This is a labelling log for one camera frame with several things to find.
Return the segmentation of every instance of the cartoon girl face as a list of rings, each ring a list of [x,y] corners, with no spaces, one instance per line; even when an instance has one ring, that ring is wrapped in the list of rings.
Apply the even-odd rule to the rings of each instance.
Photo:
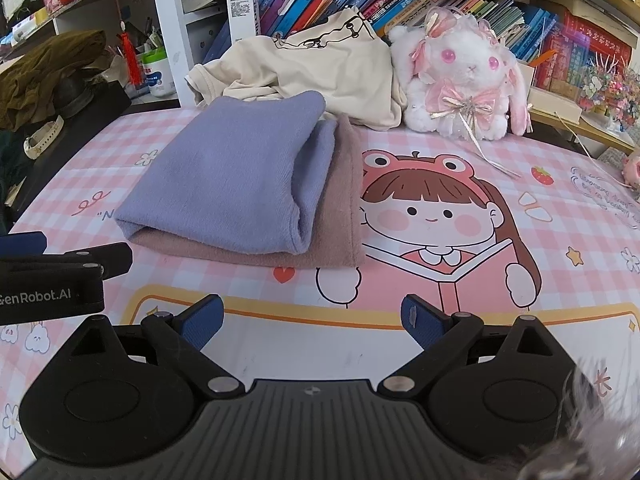
[[[365,218],[388,238],[462,248],[495,241],[504,223],[500,208],[472,180],[473,168],[459,157],[429,160],[372,151],[365,153],[364,165]]]

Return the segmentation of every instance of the brown towel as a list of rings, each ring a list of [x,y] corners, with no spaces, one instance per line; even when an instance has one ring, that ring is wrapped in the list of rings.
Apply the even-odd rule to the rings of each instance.
[[[304,254],[241,254],[152,229],[138,231],[131,242],[159,253],[260,267],[356,267],[364,259],[360,236],[362,187],[360,138],[347,116],[338,118],[334,158],[314,221],[311,246]]]
[[[65,32],[49,38],[0,73],[0,129],[16,131],[44,120],[54,87],[104,50],[103,30]]]

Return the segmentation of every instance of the yellow border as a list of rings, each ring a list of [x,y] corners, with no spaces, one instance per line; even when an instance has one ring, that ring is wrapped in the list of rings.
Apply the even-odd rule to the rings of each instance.
[[[122,315],[123,324],[131,324],[140,305],[146,300],[161,300],[190,306],[206,294],[196,290],[167,285],[145,285],[129,299]],[[274,301],[249,300],[235,296],[223,296],[225,313],[239,316],[260,317],[277,321],[307,323],[348,328],[377,328],[381,330],[403,330],[399,312],[377,310],[349,310],[324,306],[304,306]],[[487,324],[511,325],[522,312],[480,314]],[[586,306],[559,310],[535,310],[532,312],[545,325],[565,324],[631,315],[636,318],[640,333],[640,310],[633,303],[617,303],[603,306]]]

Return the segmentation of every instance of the red heart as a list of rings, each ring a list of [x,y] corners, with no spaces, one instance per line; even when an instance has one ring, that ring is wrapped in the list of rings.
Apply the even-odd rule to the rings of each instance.
[[[280,283],[287,283],[296,273],[293,267],[276,267],[273,269],[273,277]]]

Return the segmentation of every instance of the red tassel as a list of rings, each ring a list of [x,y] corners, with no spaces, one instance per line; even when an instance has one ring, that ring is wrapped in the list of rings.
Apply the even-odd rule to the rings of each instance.
[[[141,85],[142,74],[140,73],[140,67],[138,66],[138,60],[136,59],[136,49],[133,48],[133,44],[126,32],[123,32],[120,35],[120,39],[122,40],[124,59],[127,61],[127,68],[129,69],[129,81],[133,85]]]

